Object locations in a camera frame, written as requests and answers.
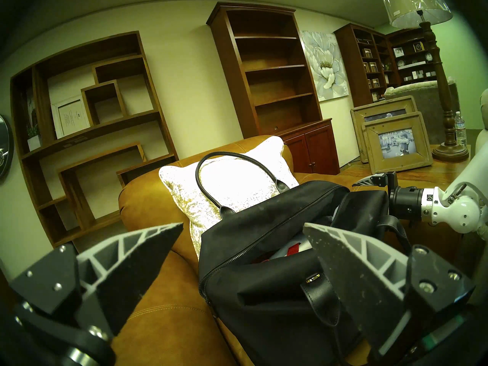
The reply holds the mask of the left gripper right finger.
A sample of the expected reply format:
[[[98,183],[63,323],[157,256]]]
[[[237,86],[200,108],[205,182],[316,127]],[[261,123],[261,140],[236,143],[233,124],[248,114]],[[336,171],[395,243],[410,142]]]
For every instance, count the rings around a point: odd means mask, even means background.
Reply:
[[[475,284],[428,247],[408,255],[359,233],[305,223],[339,302],[370,345],[369,362],[434,362],[461,329]]]

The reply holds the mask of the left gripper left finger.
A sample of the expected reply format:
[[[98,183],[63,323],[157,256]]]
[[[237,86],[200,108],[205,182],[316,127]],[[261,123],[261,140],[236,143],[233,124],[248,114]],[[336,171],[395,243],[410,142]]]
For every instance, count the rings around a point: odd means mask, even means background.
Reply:
[[[121,331],[159,275],[183,223],[144,228],[108,238],[78,253],[68,243],[10,282],[21,303],[59,323],[109,337]]]

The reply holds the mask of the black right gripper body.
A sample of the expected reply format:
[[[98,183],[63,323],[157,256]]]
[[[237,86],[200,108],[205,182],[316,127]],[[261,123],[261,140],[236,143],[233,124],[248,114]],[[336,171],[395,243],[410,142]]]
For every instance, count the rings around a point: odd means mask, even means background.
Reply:
[[[387,187],[389,214],[398,219],[420,222],[422,220],[423,188],[401,187],[396,172],[376,174],[376,185]]]

